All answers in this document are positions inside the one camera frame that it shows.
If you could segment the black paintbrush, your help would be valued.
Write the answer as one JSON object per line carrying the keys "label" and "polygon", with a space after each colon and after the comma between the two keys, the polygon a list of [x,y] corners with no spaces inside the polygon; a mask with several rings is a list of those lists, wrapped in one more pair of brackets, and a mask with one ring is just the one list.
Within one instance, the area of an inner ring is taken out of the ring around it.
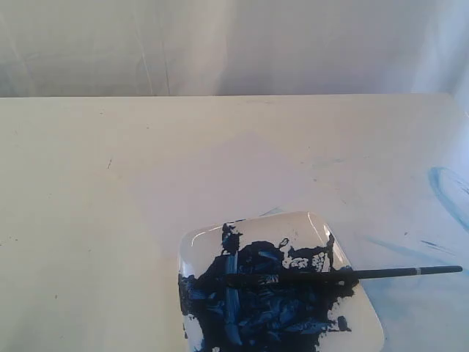
{"label": "black paintbrush", "polygon": [[360,279],[383,279],[390,277],[452,274],[462,272],[458,265],[414,268],[386,268],[374,270],[340,270],[328,272],[286,271],[279,274],[227,274],[225,283],[231,288],[265,285],[289,285],[312,282],[354,282]]}

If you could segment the white paper sheet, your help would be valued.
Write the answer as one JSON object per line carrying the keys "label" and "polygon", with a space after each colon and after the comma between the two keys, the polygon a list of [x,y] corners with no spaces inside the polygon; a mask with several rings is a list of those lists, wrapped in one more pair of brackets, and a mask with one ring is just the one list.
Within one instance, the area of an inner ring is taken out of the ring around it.
{"label": "white paper sheet", "polygon": [[300,164],[253,133],[139,172],[131,190],[164,258],[174,259],[186,233],[257,217],[308,188]]}

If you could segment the white square paint plate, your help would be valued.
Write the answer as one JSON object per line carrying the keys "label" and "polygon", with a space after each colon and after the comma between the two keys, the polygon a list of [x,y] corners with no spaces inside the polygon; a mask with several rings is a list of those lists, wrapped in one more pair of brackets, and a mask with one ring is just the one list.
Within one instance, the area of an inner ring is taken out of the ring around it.
{"label": "white square paint plate", "polygon": [[178,286],[189,351],[379,351],[384,333],[363,287],[226,286],[227,274],[350,269],[329,226],[309,212],[217,224],[187,234]]}

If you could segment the white backdrop cloth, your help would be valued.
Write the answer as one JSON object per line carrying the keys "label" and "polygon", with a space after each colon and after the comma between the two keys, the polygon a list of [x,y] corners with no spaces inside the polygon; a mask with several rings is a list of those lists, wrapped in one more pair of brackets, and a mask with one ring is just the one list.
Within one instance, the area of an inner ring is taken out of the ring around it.
{"label": "white backdrop cloth", "polygon": [[3,1],[1,94],[468,95],[466,1]]}

